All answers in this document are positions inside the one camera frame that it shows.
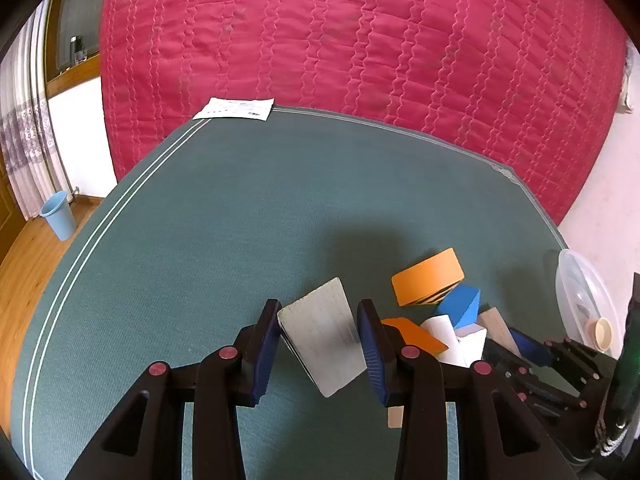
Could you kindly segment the blue waste bin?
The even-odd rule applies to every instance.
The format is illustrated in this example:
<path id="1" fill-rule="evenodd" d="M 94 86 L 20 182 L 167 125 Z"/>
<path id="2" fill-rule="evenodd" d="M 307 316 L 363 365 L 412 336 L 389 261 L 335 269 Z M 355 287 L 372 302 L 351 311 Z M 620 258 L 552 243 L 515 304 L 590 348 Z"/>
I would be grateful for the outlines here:
<path id="1" fill-rule="evenodd" d="M 59 240 L 68 240 L 76 230 L 76 220 L 65 191 L 54 193 L 40 208 L 40 216 Z"/>

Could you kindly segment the white paper sheet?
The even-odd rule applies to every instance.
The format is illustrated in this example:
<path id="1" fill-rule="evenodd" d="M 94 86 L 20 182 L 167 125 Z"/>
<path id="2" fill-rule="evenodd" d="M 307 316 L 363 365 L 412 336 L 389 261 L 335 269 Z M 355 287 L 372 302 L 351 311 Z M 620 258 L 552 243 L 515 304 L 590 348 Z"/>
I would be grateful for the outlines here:
<path id="1" fill-rule="evenodd" d="M 197 112 L 194 119 L 241 118 L 265 122 L 272 110 L 274 99 L 266 100 L 229 100 L 209 99 L 205 106 Z"/>

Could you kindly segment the white cylinder block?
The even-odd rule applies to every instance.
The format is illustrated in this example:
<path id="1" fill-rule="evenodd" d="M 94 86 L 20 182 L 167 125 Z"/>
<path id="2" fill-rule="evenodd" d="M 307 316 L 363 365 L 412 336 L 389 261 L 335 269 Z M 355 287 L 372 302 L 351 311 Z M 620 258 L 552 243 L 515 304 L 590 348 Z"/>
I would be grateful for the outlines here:
<path id="1" fill-rule="evenodd" d="M 451 362 L 456 357 L 459 341 L 448 315 L 434 315 L 425 320 L 420 327 L 447 347 L 437 355 L 439 361 Z"/>

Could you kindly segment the orange striped triangular block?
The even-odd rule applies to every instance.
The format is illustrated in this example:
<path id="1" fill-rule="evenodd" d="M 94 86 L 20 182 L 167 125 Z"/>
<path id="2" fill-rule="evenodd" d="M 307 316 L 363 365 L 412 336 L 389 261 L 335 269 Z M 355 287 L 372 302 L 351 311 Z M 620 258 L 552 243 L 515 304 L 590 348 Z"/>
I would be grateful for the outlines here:
<path id="1" fill-rule="evenodd" d="M 438 304 L 464 279 L 452 248 L 427 258 L 392 276 L 393 290 L 401 307 Z"/>

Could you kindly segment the beige wooden block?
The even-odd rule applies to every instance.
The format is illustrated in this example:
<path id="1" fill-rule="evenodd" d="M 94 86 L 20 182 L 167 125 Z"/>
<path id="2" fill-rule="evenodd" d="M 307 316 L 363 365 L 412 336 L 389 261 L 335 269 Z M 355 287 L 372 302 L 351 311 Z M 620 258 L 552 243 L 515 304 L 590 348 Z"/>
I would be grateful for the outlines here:
<path id="1" fill-rule="evenodd" d="M 390 429 L 400 429 L 404 421 L 404 408 L 402 406 L 391 406 L 387 409 L 387 427 Z"/>

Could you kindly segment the green table mat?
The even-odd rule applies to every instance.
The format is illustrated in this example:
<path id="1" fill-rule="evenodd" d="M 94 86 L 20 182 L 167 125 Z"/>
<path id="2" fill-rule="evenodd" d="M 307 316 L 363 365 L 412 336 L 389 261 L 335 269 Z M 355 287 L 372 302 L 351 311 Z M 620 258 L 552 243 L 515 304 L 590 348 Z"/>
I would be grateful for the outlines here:
<path id="1" fill-rule="evenodd" d="M 392 277 L 448 248 L 483 306 L 559 340 L 563 247 L 511 169 L 425 134 L 280 107 L 264 122 L 187 122 L 107 196 L 47 284 L 14 379 L 14 450 L 37 478 L 62 479 L 149 364 L 201 361 L 268 299 L 332 278 L 396 318 Z"/>

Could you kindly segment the blue triangular block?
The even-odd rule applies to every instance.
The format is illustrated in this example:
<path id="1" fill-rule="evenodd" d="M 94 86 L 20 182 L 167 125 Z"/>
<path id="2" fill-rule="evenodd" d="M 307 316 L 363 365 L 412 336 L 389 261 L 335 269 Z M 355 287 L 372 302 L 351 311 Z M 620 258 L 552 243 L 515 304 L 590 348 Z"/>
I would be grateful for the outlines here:
<path id="1" fill-rule="evenodd" d="M 447 315 L 452 327 L 457 330 L 477 320 L 480 310 L 480 290 L 459 284 L 438 305 L 436 315 Z"/>

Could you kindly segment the brown wooden block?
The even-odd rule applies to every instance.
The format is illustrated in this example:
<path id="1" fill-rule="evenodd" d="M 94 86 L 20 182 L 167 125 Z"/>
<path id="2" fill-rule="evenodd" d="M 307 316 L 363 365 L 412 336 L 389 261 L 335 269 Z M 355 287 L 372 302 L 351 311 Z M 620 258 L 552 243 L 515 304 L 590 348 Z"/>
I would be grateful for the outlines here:
<path id="1" fill-rule="evenodd" d="M 502 348 L 505 348 L 518 358 L 522 356 L 511 335 L 509 327 L 506 325 L 506 322 L 504 322 L 497 308 L 489 308 L 488 310 L 480 312 L 477 317 L 477 324 L 487 330 L 487 336 L 495 341 L 496 344 L 500 344 Z"/>

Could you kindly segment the clear plastic bowl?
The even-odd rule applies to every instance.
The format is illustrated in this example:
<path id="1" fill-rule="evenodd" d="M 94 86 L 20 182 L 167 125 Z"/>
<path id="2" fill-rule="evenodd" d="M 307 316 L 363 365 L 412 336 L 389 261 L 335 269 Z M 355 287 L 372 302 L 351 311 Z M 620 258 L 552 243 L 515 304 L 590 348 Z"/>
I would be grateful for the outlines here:
<path id="1" fill-rule="evenodd" d="M 574 250 L 563 249 L 559 253 L 555 295 L 567 336 L 594 349 L 586 324 L 590 318 L 607 318 L 612 325 L 613 342 L 611 349 L 603 353 L 614 359 L 620 356 L 624 331 L 611 294 L 596 268 Z"/>

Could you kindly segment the cream plastic cup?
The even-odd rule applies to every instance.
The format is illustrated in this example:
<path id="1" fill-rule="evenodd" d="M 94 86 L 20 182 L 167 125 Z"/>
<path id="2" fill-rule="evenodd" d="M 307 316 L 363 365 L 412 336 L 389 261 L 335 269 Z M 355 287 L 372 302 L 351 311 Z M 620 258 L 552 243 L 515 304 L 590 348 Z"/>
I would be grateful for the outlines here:
<path id="1" fill-rule="evenodd" d="M 590 318 L 586 324 L 586 333 L 593 348 L 600 352 L 611 349 L 613 329 L 607 318 Z"/>

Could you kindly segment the orange striped wedge block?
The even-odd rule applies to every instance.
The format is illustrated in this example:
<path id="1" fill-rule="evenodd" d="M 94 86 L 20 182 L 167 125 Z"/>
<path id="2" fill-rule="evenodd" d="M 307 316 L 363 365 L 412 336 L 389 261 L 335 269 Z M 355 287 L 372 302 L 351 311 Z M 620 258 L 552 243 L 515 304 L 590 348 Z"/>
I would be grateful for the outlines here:
<path id="1" fill-rule="evenodd" d="M 382 324 L 397 328 L 406 346 L 413 346 L 439 356 L 448 350 L 448 346 L 408 318 L 383 318 Z"/>

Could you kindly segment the white pink cube block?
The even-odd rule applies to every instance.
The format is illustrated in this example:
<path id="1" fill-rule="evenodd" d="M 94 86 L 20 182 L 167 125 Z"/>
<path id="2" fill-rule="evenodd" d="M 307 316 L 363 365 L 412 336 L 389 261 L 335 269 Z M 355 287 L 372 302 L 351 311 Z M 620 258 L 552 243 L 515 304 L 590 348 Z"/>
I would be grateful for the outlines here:
<path id="1" fill-rule="evenodd" d="M 454 330 L 446 327 L 442 333 L 442 342 L 447 349 L 439 353 L 439 362 L 458 367 L 469 368 L 483 356 L 487 330 L 475 323 Z"/>

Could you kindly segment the red quilted bedspread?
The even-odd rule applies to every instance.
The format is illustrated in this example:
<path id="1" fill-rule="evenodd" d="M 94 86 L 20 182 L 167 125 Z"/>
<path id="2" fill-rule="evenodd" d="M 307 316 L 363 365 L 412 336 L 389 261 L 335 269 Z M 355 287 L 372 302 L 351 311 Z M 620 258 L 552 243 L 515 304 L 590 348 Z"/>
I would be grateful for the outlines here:
<path id="1" fill-rule="evenodd" d="M 211 98 L 420 131 L 512 167 L 554 221 L 610 130 L 627 35 L 603 0 L 104 0 L 125 177 Z"/>

